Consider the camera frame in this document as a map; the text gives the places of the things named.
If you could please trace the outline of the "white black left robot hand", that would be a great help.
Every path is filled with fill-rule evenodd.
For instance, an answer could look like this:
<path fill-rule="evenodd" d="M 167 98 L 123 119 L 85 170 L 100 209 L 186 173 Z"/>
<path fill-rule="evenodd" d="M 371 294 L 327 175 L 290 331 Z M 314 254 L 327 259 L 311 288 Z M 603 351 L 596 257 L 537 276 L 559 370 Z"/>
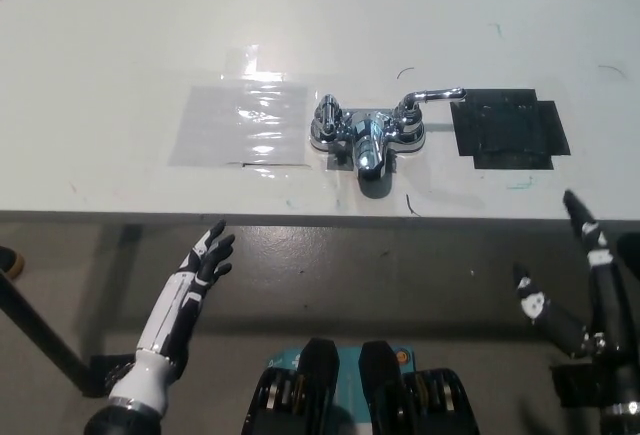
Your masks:
<path fill-rule="evenodd" d="M 235 236 L 218 221 L 167 279 L 137 342 L 132 368 L 112 388 L 111 405 L 164 417 L 169 387 L 188 363 L 189 343 L 204 300 L 232 264 Z"/>

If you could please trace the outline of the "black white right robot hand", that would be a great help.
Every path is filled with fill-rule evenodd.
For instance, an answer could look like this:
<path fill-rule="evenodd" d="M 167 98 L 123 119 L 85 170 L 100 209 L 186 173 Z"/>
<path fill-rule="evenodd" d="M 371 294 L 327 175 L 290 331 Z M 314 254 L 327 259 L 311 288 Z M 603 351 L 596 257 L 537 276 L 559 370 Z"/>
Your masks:
<path fill-rule="evenodd" d="M 563 204 L 586 256 L 591 322 L 582 322 L 552 301 L 516 263 L 512 276 L 521 310 L 540 334 L 574 361 L 551 368 L 562 406 L 637 416 L 639 343 L 619 266 L 600 223 L 578 196 L 566 190 Z"/>

